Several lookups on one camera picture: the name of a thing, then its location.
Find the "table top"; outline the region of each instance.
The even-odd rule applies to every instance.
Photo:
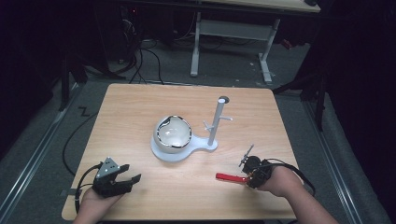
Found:
[[[186,160],[157,159],[150,138],[157,122],[178,115],[195,135],[208,137],[203,121],[211,124],[220,96],[230,98],[216,135],[213,152],[195,151]],[[111,157],[130,164],[117,181],[141,174],[105,216],[108,220],[209,220],[295,218],[283,198],[247,186],[219,181],[216,173],[244,176],[238,167],[250,145],[250,156],[280,159],[297,166],[273,93],[267,89],[197,86],[127,85],[108,87],[72,188],[92,166]],[[96,172],[85,177],[92,183]],[[62,216],[76,216],[74,197]]]
[[[245,7],[266,7],[301,12],[320,12],[318,5],[311,7],[304,0],[202,0],[202,2],[232,4]]]

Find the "black cable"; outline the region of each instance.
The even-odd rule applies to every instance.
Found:
[[[236,42],[236,41],[230,40],[229,38],[224,38],[224,42],[225,42],[225,43],[229,43],[229,44],[244,46],[244,45],[254,44],[254,43],[258,42],[258,40],[255,40],[255,39],[248,39],[248,40],[245,40],[245,41],[242,42],[242,43],[238,43],[238,42]]]
[[[284,166],[286,168],[289,168],[290,170],[292,170],[295,174],[297,174],[297,176],[299,176],[311,189],[312,189],[312,196],[315,197],[316,194],[316,189],[315,186],[311,183],[311,181],[308,180],[308,178],[303,174],[303,172],[301,172],[299,169],[297,169],[295,166],[287,164],[283,161],[280,161],[281,163],[270,163],[270,164],[266,164],[266,165],[260,165],[260,166],[256,166],[253,167],[253,169],[258,169],[258,168],[264,168],[264,167],[272,167],[272,166]]]
[[[69,144],[70,140],[73,138],[73,136],[75,135],[75,133],[85,124],[87,123],[90,119],[92,119],[93,117],[95,117],[96,115],[98,115],[99,112],[94,113],[93,115],[91,115],[89,118],[87,118],[86,120],[84,120],[80,125],[78,125],[78,127],[70,134],[70,136],[67,138],[66,143],[64,144],[64,149],[62,151],[62,162],[64,163],[64,166],[66,167],[66,170],[72,175],[75,176],[76,174],[70,169],[70,167],[67,165],[66,162],[66,158],[65,158],[65,152],[66,152],[66,148],[67,145]]]
[[[285,163],[282,160],[278,160],[278,159],[266,159],[266,160],[268,160],[268,161],[279,161],[279,162]]]
[[[91,185],[93,185],[93,184],[85,184],[85,185],[82,185],[81,188],[84,188],[84,187],[87,187],[87,186],[91,186]]]
[[[154,49],[155,47],[157,47],[158,41],[154,40],[154,39],[152,39],[151,41],[154,41],[154,44],[152,46],[141,48],[141,49]]]
[[[128,64],[127,64],[125,67],[123,67],[123,68],[121,68],[121,69],[119,69],[119,70],[117,70],[117,71],[114,71],[114,72],[112,72],[112,73],[114,73],[114,74],[116,74],[116,75],[122,74],[122,73],[124,73],[124,72],[126,72],[126,71],[131,70],[135,65],[136,65],[136,57],[133,56],[133,57],[131,58],[131,61],[129,61]],[[84,69],[85,69],[85,71],[86,71],[87,73],[92,74],[92,75],[95,75],[95,76],[103,76],[103,75],[104,75],[103,73],[92,71],[91,69],[89,69],[89,68],[87,68],[87,67],[85,67]]]
[[[100,168],[102,167],[102,164],[103,164],[103,163],[100,162],[99,164],[94,165],[93,167],[91,167],[89,170],[87,170],[87,171],[84,173],[84,175],[82,175],[81,179],[79,180],[78,185],[77,185],[77,189],[76,189],[76,194],[75,194],[75,207],[76,207],[76,212],[77,212],[77,213],[78,213],[78,210],[79,210],[79,195],[80,195],[79,190],[82,188],[82,186],[81,186],[82,181],[84,180],[85,176],[86,176],[90,171],[92,171],[92,170],[94,170],[94,169],[100,169]]]
[[[134,72],[134,74],[131,77],[131,80],[129,81],[129,84],[131,84],[134,81],[134,77],[136,77],[136,75],[139,73],[140,68],[142,67],[143,64],[143,53],[142,53],[142,49],[139,49],[139,53],[140,53],[140,64],[139,67],[136,68],[136,71]]]
[[[174,44],[176,44],[176,45],[178,45],[178,46],[181,46],[181,47],[189,47],[189,46],[192,46],[192,45],[194,45],[194,43],[195,43],[194,40],[192,40],[192,41],[189,40],[189,39],[192,38],[192,37],[194,37],[194,35],[189,36],[188,38],[176,40],[176,41],[174,41]]]
[[[190,35],[190,36],[188,36],[188,35],[190,34],[190,32],[191,32],[191,30],[192,30],[192,27],[193,27],[193,25],[194,25],[196,14],[197,14],[197,12],[194,12],[194,14],[192,15],[192,20],[191,20],[190,28],[189,28],[189,30],[186,32],[186,34],[184,34],[184,35],[183,35],[182,37],[180,37],[180,38],[174,39],[174,42],[176,42],[176,41],[178,41],[178,40],[188,39],[188,38],[190,38],[190,37],[192,37],[192,36],[195,36],[195,35]]]
[[[202,49],[219,49],[219,48],[223,45],[224,38],[221,37],[221,36],[216,36],[216,37],[219,38],[220,42],[219,42],[218,45],[215,46],[214,48],[207,48],[207,47],[204,47],[201,43],[200,43],[199,46],[200,46]]]
[[[147,81],[142,77],[142,75],[140,74],[140,72],[138,72],[137,74],[138,74],[139,77],[140,77],[140,79],[139,79],[139,84],[140,84],[140,82],[141,82],[142,80],[145,82],[145,84],[148,84]]]
[[[157,59],[157,62],[158,62],[158,79],[161,81],[161,84],[165,85],[165,84],[163,83],[163,79],[161,78],[161,63],[160,63],[160,58],[157,56],[157,54],[155,54],[153,51],[151,51],[151,50],[149,50],[149,49],[142,49],[142,50],[145,50],[145,51],[150,52],[150,53],[151,53],[152,55],[154,55],[155,58]]]

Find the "person's left hand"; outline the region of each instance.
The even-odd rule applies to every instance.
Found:
[[[123,194],[114,197],[103,198],[93,189],[89,188],[82,197],[78,215],[73,223],[96,223],[108,212],[110,207],[116,203]]]

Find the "forearm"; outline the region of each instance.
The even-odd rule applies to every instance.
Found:
[[[76,219],[73,221],[73,224],[95,224],[100,221],[100,219],[101,217],[94,215],[93,211],[87,209],[78,213]]]
[[[304,188],[294,190],[286,199],[293,209],[299,223],[338,223]]]

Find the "cable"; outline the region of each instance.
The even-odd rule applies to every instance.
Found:
[[[82,177],[81,177],[81,179],[79,180],[79,182],[78,182],[78,185],[77,185],[77,189],[76,189],[76,194],[75,194],[75,207],[76,207],[76,212],[78,213],[78,210],[79,210],[79,195],[80,195],[80,192],[79,192],[79,190],[81,189],[81,184],[82,184],[82,181],[84,180],[84,178],[85,178],[85,176],[90,172],[90,171],[92,171],[92,170],[94,170],[94,169],[100,169],[101,167],[102,167],[102,162],[100,162],[99,164],[97,164],[97,165],[94,165],[93,167],[91,167],[89,170],[87,170],[85,173],[84,173],[84,175],[82,175]]]
[[[234,45],[240,45],[240,46],[254,44],[254,43],[258,42],[258,40],[255,40],[255,39],[248,39],[248,40],[245,40],[245,42],[238,43],[238,42],[235,42],[235,41],[232,41],[232,40],[229,40],[229,39],[230,38],[224,38],[224,42],[225,43],[229,43],[229,44],[234,44]]]
[[[301,172],[299,169],[297,169],[295,166],[287,164],[283,161],[280,161],[281,163],[270,163],[270,164],[266,164],[266,165],[260,165],[260,166],[256,166],[253,167],[253,169],[258,169],[258,168],[264,168],[264,167],[272,167],[272,166],[284,166],[286,168],[289,168],[290,170],[292,170],[295,174],[297,174],[311,189],[312,189],[312,196],[315,197],[316,194],[316,189],[315,186],[311,183],[311,181],[308,180],[308,178],[306,178],[306,176],[303,174],[303,172]]]
[[[78,127],[70,134],[70,136],[67,138],[66,143],[64,144],[64,149],[62,151],[62,162],[64,163],[64,166],[66,167],[66,170],[72,175],[75,176],[76,174],[70,169],[70,167],[67,165],[66,163],[66,158],[65,158],[65,152],[66,152],[66,148],[67,145],[69,144],[70,140],[73,138],[73,136],[75,135],[75,133],[85,124],[87,123],[90,119],[92,119],[93,117],[95,117],[96,115],[98,115],[99,112],[94,113],[93,115],[91,115],[89,118],[87,118],[86,120],[84,120],[80,125],[78,125]]]
[[[194,12],[194,14],[193,14],[193,16],[192,16],[192,21],[191,21],[191,25],[190,25],[189,31],[187,31],[187,33],[184,34],[181,38],[174,39],[174,41],[183,40],[183,39],[188,39],[188,38],[194,36],[194,35],[190,35],[190,36],[187,36],[187,35],[189,35],[190,32],[191,32],[191,30],[192,30],[192,26],[194,25],[194,22],[195,22],[195,16],[196,16],[196,12]]]
[[[84,187],[87,187],[87,186],[92,186],[93,184],[85,184],[85,185],[82,185],[81,186],[81,188],[84,188]]]
[[[219,42],[219,44],[218,44],[217,46],[215,46],[214,48],[206,48],[206,47],[204,47],[202,44],[200,44],[199,46],[200,46],[202,49],[219,49],[219,48],[222,46],[223,42],[224,42],[224,38],[222,38],[221,36],[216,36],[216,37],[220,39],[220,42]]]
[[[163,79],[161,78],[161,63],[160,63],[160,58],[157,56],[157,54],[155,54],[153,51],[151,51],[151,50],[149,50],[149,49],[142,49],[142,50],[145,50],[145,51],[150,52],[150,53],[151,53],[152,55],[154,55],[155,58],[157,59],[157,62],[158,62],[158,79],[161,81],[161,84],[165,85],[165,84],[163,83]]]
[[[129,81],[129,84],[131,84],[134,81],[134,77],[136,77],[136,75],[139,73],[140,68],[142,67],[143,64],[143,53],[142,53],[142,49],[139,49],[139,53],[140,53],[140,64],[139,67],[136,68],[136,71],[134,72],[134,74],[131,77],[131,80]]]
[[[128,64],[125,67],[121,68],[120,70],[114,71],[112,73],[119,75],[121,73],[124,73],[124,72],[132,69],[135,65],[136,65],[136,57],[133,56],[131,58],[131,61],[129,61]],[[102,76],[103,75],[103,73],[92,71],[91,69],[89,69],[87,67],[85,67],[85,71],[87,73],[89,73],[89,74],[96,75],[96,76]]]
[[[181,43],[180,43],[180,42],[187,42],[187,40],[190,39],[190,38],[192,38],[192,37],[194,37],[194,35],[189,36],[188,38],[184,38],[184,39],[182,39],[182,40],[175,41],[174,43],[175,43],[176,45],[182,46],[182,47],[192,46],[192,45],[194,45],[194,43],[195,43],[193,40],[192,40],[192,41],[189,41],[188,44],[181,44]]]
[[[140,72],[138,72],[137,74],[138,74],[139,77],[140,77],[140,79],[139,79],[139,84],[140,84],[140,82],[141,82],[142,80],[145,82],[145,84],[148,84],[147,81],[142,77],[142,75],[140,74]]]
[[[143,42],[149,42],[149,41],[153,41],[154,44],[152,46],[141,48],[141,49],[153,49],[153,48],[157,47],[157,44],[158,44],[157,40],[155,40],[155,39],[143,40]]]

